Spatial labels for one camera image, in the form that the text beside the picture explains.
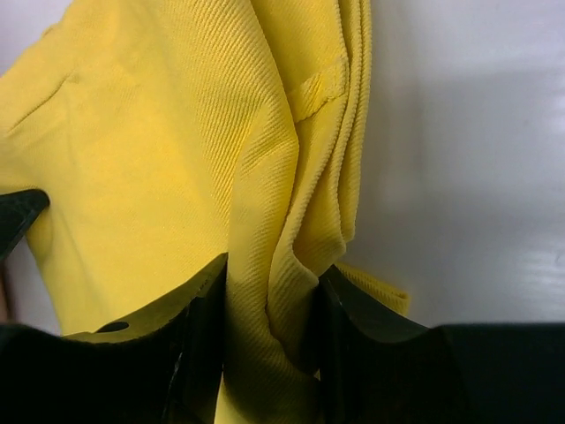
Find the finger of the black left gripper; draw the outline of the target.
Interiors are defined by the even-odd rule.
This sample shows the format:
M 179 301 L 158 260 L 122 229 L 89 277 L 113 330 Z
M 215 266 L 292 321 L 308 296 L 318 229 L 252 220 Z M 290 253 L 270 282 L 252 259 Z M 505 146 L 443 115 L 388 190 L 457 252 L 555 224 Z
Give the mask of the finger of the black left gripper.
M 40 189 L 27 189 L 2 194 L 0 204 L 1 260 L 4 261 L 49 206 L 49 197 Z

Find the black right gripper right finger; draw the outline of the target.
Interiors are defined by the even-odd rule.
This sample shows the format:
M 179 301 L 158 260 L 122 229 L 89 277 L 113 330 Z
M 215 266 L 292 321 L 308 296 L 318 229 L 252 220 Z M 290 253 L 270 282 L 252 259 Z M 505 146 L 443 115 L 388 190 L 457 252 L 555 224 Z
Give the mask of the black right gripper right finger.
M 561 423 L 564 327 L 434 328 L 392 311 L 339 269 L 316 292 L 328 423 Z

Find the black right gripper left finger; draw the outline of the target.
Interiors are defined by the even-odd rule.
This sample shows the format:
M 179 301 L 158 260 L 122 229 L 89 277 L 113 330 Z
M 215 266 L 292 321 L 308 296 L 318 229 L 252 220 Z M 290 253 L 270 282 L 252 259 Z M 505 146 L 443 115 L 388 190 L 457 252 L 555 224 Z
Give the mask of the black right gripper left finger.
M 227 258 L 95 332 L 1 328 L 4 423 L 211 423 Z

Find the yellow cloth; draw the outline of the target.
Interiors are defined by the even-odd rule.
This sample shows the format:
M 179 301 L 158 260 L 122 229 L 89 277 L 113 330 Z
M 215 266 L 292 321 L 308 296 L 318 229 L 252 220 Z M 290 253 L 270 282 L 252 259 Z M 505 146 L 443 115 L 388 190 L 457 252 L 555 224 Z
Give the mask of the yellow cloth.
M 367 1 L 75 1 L 1 78 L 1 190 L 45 192 L 27 241 L 64 334 L 227 257 L 221 423 L 322 423 L 320 277 L 354 238 Z

